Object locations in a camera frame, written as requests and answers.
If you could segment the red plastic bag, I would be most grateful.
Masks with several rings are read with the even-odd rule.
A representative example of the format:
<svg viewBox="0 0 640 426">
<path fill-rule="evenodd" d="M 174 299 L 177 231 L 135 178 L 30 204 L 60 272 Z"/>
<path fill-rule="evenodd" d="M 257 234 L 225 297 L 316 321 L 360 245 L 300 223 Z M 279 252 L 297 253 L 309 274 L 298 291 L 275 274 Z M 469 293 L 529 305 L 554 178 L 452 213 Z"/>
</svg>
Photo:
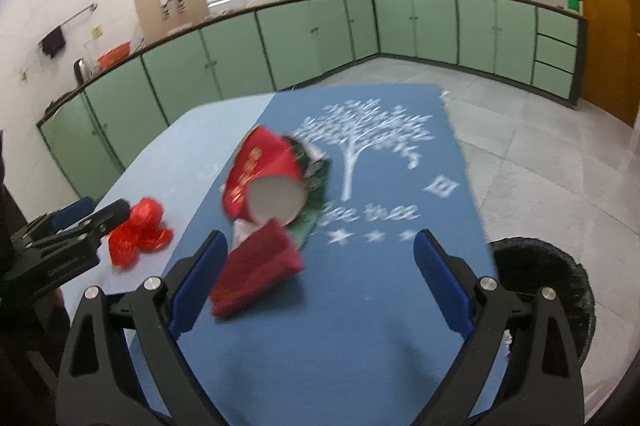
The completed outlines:
<svg viewBox="0 0 640 426">
<path fill-rule="evenodd" d="M 170 244 L 174 231 L 164 224 L 164 207 L 155 198 L 144 197 L 130 210 L 129 218 L 108 235 L 111 263 L 132 268 L 142 253 L 156 253 Z"/>
</svg>

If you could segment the green lower kitchen cabinets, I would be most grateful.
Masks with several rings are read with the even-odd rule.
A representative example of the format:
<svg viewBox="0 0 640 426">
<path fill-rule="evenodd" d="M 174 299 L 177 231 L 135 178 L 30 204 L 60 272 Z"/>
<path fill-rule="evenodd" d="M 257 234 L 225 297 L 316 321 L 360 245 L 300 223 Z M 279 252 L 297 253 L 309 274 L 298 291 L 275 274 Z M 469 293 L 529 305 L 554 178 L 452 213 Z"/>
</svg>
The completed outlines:
<svg viewBox="0 0 640 426">
<path fill-rule="evenodd" d="M 38 131 L 72 189 L 102 198 L 192 108 L 317 81 L 378 55 L 578 101 L 580 15 L 525 0 L 291 0 L 155 42 L 54 102 Z"/>
</svg>

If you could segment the blue tree-print tablecloth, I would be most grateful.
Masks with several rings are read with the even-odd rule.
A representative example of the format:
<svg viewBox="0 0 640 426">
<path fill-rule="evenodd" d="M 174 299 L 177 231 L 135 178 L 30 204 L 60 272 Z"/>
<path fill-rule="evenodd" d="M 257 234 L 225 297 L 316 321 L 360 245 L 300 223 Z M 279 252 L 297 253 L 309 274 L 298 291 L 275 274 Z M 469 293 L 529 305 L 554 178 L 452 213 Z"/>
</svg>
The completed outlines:
<svg viewBox="0 0 640 426">
<path fill-rule="evenodd" d="M 341 149 L 323 144 L 331 171 L 305 268 L 230 320 L 204 308 L 180 349 L 233 425 L 407 425 L 431 398 L 462 339 L 448 328 L 413 258 L 430 230 L 478 275 L 495 271 L 439 87 L 328 86 L 210 103 L 185 113 L 138 155 L 107 192 L 158 199 L 170 245 L 129 271 L 106 249 L 62 288 L 68 311 L 84 290 L 137 288 L 191 256 L 212 230 L 230 234 L 222 190 L 236 146 L 254 126 L 295 133 L 332 106 L 372 102 L 421 123 L 416 160 L 367 149 L 351 175 Z"/>
</svg>

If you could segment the red paper cup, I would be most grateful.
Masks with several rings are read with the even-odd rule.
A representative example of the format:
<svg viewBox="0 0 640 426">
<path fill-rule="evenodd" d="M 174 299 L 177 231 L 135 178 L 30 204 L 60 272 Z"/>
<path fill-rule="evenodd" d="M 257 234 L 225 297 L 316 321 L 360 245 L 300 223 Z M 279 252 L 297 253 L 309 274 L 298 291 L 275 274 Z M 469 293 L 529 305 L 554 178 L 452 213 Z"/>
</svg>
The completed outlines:
<svg viewBox="0 0 640 426">
<path fill-rule="evenodd" d="M 303 171 L 288 140 L 264 126 L 245 135 L 228 174 L 222 208 L 232 220 L 291 223 L 307 200 Z"/>
</svg>

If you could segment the green snack wrapper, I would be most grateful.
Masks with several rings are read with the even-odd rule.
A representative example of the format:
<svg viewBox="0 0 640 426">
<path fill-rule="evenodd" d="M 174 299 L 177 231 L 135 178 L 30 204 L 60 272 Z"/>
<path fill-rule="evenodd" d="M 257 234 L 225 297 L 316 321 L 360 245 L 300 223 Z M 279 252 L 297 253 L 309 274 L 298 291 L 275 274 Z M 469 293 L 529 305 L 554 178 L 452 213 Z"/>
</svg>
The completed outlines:
<svg viewBox="0 0 640 426">
<path fill-rule="evenodd" d="M 306 143 L 294 135 L 285 134 L 284 138 L 294 154 L 296 165 L 303 173 L 303 185 L 307 195 L 298 216 L 286 226 L 293 242 L 302 249 L 326 203 L 326 186 L 329 182 L 332 160 L 319 147 Z"/>
</svg>

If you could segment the orange basin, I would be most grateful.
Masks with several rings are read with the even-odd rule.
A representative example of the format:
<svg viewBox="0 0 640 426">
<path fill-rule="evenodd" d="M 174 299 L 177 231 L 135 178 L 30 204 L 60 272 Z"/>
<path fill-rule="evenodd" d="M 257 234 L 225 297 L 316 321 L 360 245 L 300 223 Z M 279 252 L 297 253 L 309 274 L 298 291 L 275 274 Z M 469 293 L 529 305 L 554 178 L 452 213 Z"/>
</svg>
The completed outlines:
<svg viewBox="0 0 640 426">
<path fill-rule="evenodd" d="M 98 66 L 101 70 L 107 70 L 125 60 L 130 55 L 130 42 L 126 41 L 111 48 L 98 58 Z"/>
</svg>

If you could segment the dark hanging towel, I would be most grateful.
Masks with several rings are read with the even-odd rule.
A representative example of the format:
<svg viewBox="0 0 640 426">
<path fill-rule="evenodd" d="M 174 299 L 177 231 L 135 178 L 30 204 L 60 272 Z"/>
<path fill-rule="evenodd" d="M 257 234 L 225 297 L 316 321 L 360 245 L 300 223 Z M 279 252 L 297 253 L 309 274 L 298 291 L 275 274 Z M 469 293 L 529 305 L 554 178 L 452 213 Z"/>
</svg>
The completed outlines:
<svg viewBox="0 0 640 426">
<path fill-rule="evenodd" d="M 66 39 L 61 26 L 56 26 L 39 42 L 41 52 L 53 60 L 66 47 Z"/>
</svg>

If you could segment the cardboard box on counter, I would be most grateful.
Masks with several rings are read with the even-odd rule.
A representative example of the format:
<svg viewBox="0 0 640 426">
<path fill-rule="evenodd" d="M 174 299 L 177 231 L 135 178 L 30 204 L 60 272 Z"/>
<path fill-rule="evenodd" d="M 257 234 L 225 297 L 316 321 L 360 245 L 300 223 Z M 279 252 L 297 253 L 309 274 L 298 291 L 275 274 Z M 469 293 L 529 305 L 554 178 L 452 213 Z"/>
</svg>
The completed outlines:
<svg viewBox="0 0 640 426">
<path fill-rule="evenodd" d="M 134 0 L 146 45 L 190 29 L 208 19 L 207 0 Z"/>
</svg>

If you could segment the wooden door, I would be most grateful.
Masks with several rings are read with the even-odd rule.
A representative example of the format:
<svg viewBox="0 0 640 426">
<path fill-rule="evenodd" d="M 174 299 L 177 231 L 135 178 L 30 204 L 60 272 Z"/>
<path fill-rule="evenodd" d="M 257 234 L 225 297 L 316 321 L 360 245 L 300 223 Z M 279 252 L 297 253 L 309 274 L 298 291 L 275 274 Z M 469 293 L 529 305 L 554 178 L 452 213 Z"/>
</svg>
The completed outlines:
<svg viewBox="0 0 640 426">
<path fill-rule="evenodd" d="M 582 0 L 582 15 L 582 98 L 632 127 L 639 112 L 639 0 Z"/>
</svg>

